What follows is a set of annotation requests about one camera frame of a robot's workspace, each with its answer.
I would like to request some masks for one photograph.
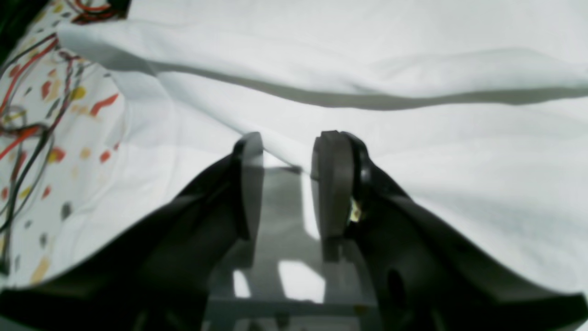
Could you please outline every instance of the confetti-print fabric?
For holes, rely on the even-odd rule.
[[[75,22],[79,9],[73,1],[51,1],[34,19],[12,56],[34,43],[55,33],[61,22]],[[12,77],[35,53],[49,43],[33,50],[9,67],[0,80],[0,93],[6,93]],[[51,125],[63,102],[68,64],[58,52],[75,54],[67,49],[51,51],[32,66],[24,79],[18,82],[10,116],[0,118],[3,124],[22,125],[43,122]],[[51,253],[56,236],[69,217],[82,212],[85,204],[104,189],[112,177],[113,165],[118,157],[118,144],[125,128],[123,96],[100,65],[83,58],[72,66],[69,107],[55,130],[54,145],[47,146],[32,167],[18,193],[17,206],[30,195],[26,205],[17,215],[11,239],[10,286],[27,286],[50,276]],[[0,138],[0,151],[12,139]],[[22,160],[25,163],[33,153],[36,140],[23,144]],[[8,201],[9,181],[15,164],[16,149],[0,161],[0,208]],[[44,158],[46,169],[33,189],[34,179]],[[4,222],[5,212],[0,215]],[[5,242],[0,237],[0,245]]]

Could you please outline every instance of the patterned fabric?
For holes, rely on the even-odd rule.
[[[51,1],[31,23],[9,58],[55,33],[60,22],[80,21],[80,12],[70,1]],[[40,45],[9,67],[0,79],[0,93],[5,94],[12,77],[48,45],[48,42]],[[51,125],[65,95],[68,61],[64,57],[73,56],[75,54],[67,49],[55,49],[32,65],[17,83],[9,106],[11,111],[9,116],[0,119],[2,123],[21,126],[26,121],[27,124]],[[47,146],[41,153],[18,192],[16,209],[30,197],[12,226],[9,286],[27,286],[48,277],[55,237],[68,217],[76,212],[83,213],[84,207],[109,180],[118,142],[125,131],[124,97],[109,73],[100,65],[80,58],[73,62],[70,74],[71,102],[55,130],[53,147],[49,151]],[[13,140],[0,137],[0,151]],[[27,162],[36,143],[36,139],[30,139],[22,145],[20,164]],[[0,160],[0,210],[8,202],[9,175],[16,156],[15,148]],[[46,158],[46,169],[35,186]],[[5,219],[4,210],[0,222]],[[2,234],[0,247],[4,242],[5,234]]]

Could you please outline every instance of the white cloth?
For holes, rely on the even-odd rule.
[[[143,0],[126,22],[63,25],[62,43],[126,97],[129,177],[102,213],[64,227],[56,254],[80,261],[239,134],[261,132],[308,171],[314,138],[345,130],[505,265],[588,289],[587,12],[580,0]]]

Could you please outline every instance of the white fabric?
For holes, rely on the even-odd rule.
[[[128,103],[120,171],[136,180],[108,199],[144,194],[66,226],[56,254],[80,261],[240,133],[308,171],[314,138],[345,130],[507,266],[588,289],[586,13],[581,0],[143,0],[126,22],[63,25]]]

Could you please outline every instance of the red wire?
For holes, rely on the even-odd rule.
[[[41,57],[43,57],[45,54],[47,54],[50,50],[53,49],[53,47],[55,47],[57,45],[57,39],[53,40],[53,42],[51,43],[51,45],[49,45],[49,47],[45,48],[42,52],[36,54],[34,57],[32,57],[21,69],[19,69],[19,71],[14,75],[12,82],[10,84],[10,87],[8,88],[8,91],[6,92],[6,96],[4,96],[4,101],[2,102],[2,105],[0,105],[0,114],[2,114],[4,112],[4,108],[6,108],[8,100],[10,99],[10,95],[12,94],[12,90],[14,90],[14,86],[16,86],[16,82],[18,81],[18,78],[22,75],[23,72],[25,72],[25,70],[31,66],[31,64],[33,64],[36,60],[40,59]]]
[[[13,141],[8,147],[0,153],[0,160],[2,160],[11,150],[13,150],[20,143],[25,141],[30,136],[34,135],[38,128],[26,129],[20,137]]]
[[[100,7],[86,6],[82,3],[82,0],[75,0],[75,4],[78,5],[78,7],[80,7],[82,10],[87,11],[87,12],[105,11],[110,8],[110,5],[104,5],[104,6],[100,6]]]

